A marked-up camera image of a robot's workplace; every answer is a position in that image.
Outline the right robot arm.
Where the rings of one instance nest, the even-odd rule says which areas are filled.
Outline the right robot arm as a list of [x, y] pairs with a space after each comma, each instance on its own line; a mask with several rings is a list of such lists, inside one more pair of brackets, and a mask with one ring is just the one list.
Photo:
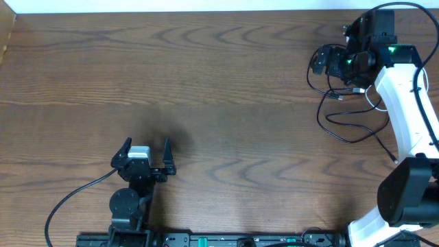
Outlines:
[[341, 79], [323, 97], [342, 99], [371, 86], [396, 137], [396, 167], [379, 185], [377, 205], [330, 239], [332, 246], [416, 246], [418, 230], [438, 224], [438, 118], [427, 94], [427, 61], [394, 33], [394, 6], [378, 5], [344, 28], [346, 44], [312, 55], [308, 72]]

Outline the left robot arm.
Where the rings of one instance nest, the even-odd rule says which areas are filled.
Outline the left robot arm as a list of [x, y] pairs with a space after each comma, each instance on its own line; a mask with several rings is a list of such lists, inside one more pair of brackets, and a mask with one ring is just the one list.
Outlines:
[[153, 168], [150, 148], [133, 146], [130, 137], [112, 157], [111, 167], [128, 187], [117, 190], [110, 198], [108, 246], [162, 245], [161, 235], [148, 228], [148, 221], [156, 183], [165, 183], [168, 176], [176, 175], [170, 139], [165, 140], [163, 163], [163, 167]]

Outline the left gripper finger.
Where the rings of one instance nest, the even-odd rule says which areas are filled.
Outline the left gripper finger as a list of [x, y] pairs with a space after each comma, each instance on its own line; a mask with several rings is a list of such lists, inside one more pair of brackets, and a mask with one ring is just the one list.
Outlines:
[[171, 140], [169, 138], [166, 138], [165, 140], [163, 163], [165, 165], [167, 175], [176, 175], [176, 165], [171, 152]]
[[128, 137], [119, 151], [112, 157], [110, 163], [112, 168], [124, 168], [129, 163], [130, 158], [128, 157], [128, 152], [131, 148], [131, 143], [132, 139]]

